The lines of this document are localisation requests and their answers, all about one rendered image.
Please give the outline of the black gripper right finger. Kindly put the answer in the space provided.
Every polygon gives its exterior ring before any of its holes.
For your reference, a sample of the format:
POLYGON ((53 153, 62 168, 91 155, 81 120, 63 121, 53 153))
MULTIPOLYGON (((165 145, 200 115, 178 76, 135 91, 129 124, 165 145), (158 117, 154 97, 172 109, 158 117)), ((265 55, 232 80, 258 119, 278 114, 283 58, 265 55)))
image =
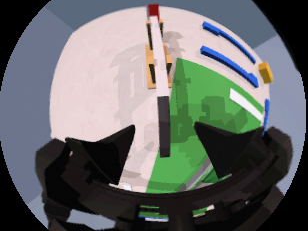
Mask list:
POLYGON ((194 130, 202 143, 204 150, 214 167, 218 179, 231 175, 230 169, 234 167, 239 157, 242 157, 244 150, 250 147, 250 142, 264 134, 264 127, 243 132, 243 134, 232 134, 227 130, 219 130, 218 127, 211 127, 195 120, 194 130))

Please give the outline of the white flat strip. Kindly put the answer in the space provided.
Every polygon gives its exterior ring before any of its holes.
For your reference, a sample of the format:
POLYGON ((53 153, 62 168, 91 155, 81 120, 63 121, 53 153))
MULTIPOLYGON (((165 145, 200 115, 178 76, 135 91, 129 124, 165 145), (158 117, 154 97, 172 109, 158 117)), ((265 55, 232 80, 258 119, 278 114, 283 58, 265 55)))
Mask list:
POLYGON ((231 88, 230 90, 230 99, 235 100, 236 103, 240 104, 240 106, 244 107, 244 110, 251 112, 251 115, 254 114, 258 120, 263 120, 262 112, 259 112, 258 108, 254 107, 254 104, 248 102, 247 99, 244 99, 242 95, 239 95, 238 92, 231 88))
POLYGON ((125 181, 122 181, 122 183, 123 183, 123 187, 125 187, 125 188, 123 188, 123 189, 127 189, 127 191, 131 191, 131 183, 125 183, 125 181))

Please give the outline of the green mat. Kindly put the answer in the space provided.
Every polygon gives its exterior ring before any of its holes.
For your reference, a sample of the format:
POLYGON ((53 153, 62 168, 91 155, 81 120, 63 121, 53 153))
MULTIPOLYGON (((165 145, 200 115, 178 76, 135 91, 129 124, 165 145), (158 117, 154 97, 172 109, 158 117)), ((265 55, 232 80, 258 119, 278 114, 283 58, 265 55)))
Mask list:
POLYGON ((174 75, 169 102, 170 157, 159 157, 158 148, 145 193, 175 193, 202 167, 208 155, 194 130, 195 120, 239 135, 262 124, 262 120, 230 99, 231 88, 262 114, 263 106, 227 76, 178 57, 174 75))

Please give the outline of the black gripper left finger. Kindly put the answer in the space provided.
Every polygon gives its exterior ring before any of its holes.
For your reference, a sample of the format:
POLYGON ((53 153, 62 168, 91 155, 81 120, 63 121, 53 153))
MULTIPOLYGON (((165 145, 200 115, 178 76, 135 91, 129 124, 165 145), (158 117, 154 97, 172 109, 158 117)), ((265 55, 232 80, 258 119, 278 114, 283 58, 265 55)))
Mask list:
POLYGON ((85 156, 92 160, 98 171, 110 181, 109 184, 118 185, 119 177, 125 167, 127 153, 130 152, 131 143, 134 142, 134 124, 130 127, 122 128, 117 134, 106 136, 100 142, 86 142, 76 138, 64 138, 70 147, 70 152, 85 156))

